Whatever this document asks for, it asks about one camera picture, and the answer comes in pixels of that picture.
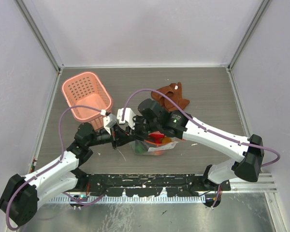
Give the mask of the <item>dark green lime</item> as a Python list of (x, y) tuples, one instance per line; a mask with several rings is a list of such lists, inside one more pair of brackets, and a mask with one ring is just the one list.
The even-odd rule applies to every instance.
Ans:
[(136, 154), (142, 155), (147, 152), (147, 148), (143, 143), (135, 142), (134, 152)]

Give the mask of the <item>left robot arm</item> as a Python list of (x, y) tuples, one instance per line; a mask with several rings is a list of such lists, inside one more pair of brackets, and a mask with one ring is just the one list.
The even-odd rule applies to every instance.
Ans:
[(111, 143), (114, 148), (135, 140), (135, 126), (122, 129), (117, 123), (94, 131), (90, 123), (78, 127), (74, 141), (61, 155), (42, 168), (21, 176), (11, 176), (0, 197), (0, 210), (7, 227), (16, 231), (28, 223), (38, 209), (53, 197), (70, 189), (83, 191), (86, 174), (79, 167), (93, 154), (91, 147)]

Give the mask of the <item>small yellow orange fruit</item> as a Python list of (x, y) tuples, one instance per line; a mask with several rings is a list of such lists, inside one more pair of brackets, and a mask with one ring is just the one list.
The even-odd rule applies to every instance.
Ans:
[(172, 142), (172, 139), (169, 138), (169, 137), (164, 137), (164, 138), (162, 138), (162, 140), (161, 140), (161, 143), (162, 143), (162, 144), (167, 144), (167, 143), (171, 143), (171, 142)]

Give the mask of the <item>clear zip top bag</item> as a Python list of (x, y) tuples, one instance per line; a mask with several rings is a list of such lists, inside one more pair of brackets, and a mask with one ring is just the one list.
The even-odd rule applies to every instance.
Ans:
[(154, 141), (152, 139), (149, 138), (149, 135), (148, 135), (148, 137), (146, 139), (144, 139), (143, 141), (135, 140), (133, 142), (130, 142), (130, 146), (131, 146), (131, 148), (132, 148), (132, 150), (134, 152), (135, 142), (143, 143), (146, 146), (146, 148), (147, 148), (147, 152), (142, 154), (142, 155), (159, 156), (159, 155), (162, 155), (163, 153), (165, 153), (168, 150), (174, 149), (175, 146), (177, 145), (177, 143), (180, 142), (180, 140), (177, 139), (177, 138), (171, 138), (171, 139), (172, 139), (171, 143), (156, 144), (156, 143), (154, 143)]

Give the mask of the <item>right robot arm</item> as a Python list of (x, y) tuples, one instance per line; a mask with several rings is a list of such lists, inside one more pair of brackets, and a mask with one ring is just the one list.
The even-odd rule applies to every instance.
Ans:
[(183, 110), (168, 112), (152, 99), (141, 102), (138, 111), (140, 115), (133, 118), (138, 138), (160, 132), (170, 138), (200, 143), (230, 158), (206, 167), (202, 177), (205, 189), (217, 190), (222, 182), (237, 177), (247, 182), (258, 181), (264, 157), (260, 136), (247, 138), (230, 134), (202, 123)]

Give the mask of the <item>red tomato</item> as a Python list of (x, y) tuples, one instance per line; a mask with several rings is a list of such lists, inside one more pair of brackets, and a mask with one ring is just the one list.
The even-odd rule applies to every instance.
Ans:
[(152, 139), (156, 144), (161, 144), (164, 137), (165, 135), (160, 132), (153, 132), (149, 134), (149, 138)]

